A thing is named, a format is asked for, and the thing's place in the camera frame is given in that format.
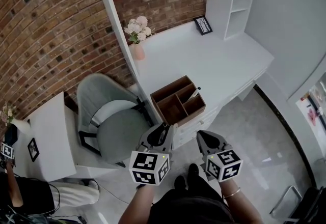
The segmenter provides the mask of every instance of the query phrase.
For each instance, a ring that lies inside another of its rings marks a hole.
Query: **black picture frame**
[[[194,22],[196,23],[197,29],[199,30],[201,35],[206,35],[208,33],[213,32],[205,16],[194,18]]]
[[[31,156],[31,159],[32,159],[32,162],[34,162],[36,160],[36,158],[39,156],[40,152],[39,152],[39,149],[37,148],[37,145],[36,145],[36,141],[35,141],[35,138],[33,138],[30,143],[27,145],[27,148],[29,150],[29,153],[30,153],[30,156]]]

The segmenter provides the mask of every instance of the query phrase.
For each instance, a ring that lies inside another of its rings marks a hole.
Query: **white pants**
[[[60,207],[79,207],[86,204],[96,203],[100,197],[100,192],[95,187],[88,187],[79,184],[65,183],[65,182],[51,182],[51,192],[55,208],[59,204],[60,193]]]

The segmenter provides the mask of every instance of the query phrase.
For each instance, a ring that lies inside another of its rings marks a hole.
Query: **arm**
[[[8,185],[9,185],[9,195],[11,198],[12,206],[19,208],[23,205],[22,197],[16,181],[14,171],[12,169],[11,162],[7,162],[7,174],[8,174]]]
[[[154,187],[146,185],[139,188],[119,224],[146,224],[154,198]]]
[[[227,197],[235,193],[239,187],[233,180],[228,180],[220,183],[222,194]],[[248,224],[263,224],[259,212],[247,197],[240,191],[234,196],[226,199],[230,211],[241,223]]]

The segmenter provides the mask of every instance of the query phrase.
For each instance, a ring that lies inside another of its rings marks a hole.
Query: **bracelet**
[[[234,196],[234,195],[236,195],[238,192],[240,192],[241,191],[241,188],[239,188],[235,193],[232,193],[231,195],[228,195],[228,196],[226,196],[226,197],[224,197],[225,199],[228,199],[229,197],[232,197],[232,196]]]

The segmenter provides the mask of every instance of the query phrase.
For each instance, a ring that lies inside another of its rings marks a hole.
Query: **black shirt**
[[[15,208],[9,195],[8,176],[0,173],[1,208],[10,206],[16,212],[22,214],[43,214],[55,209],[52,192],[47,182],[28,178],[17,178],[17,183],[23,200],[23,206]]]
[[[204,197],[182,197],[159,201],[151,208],[148,224],[234,223],[229,209],[221,202]]]

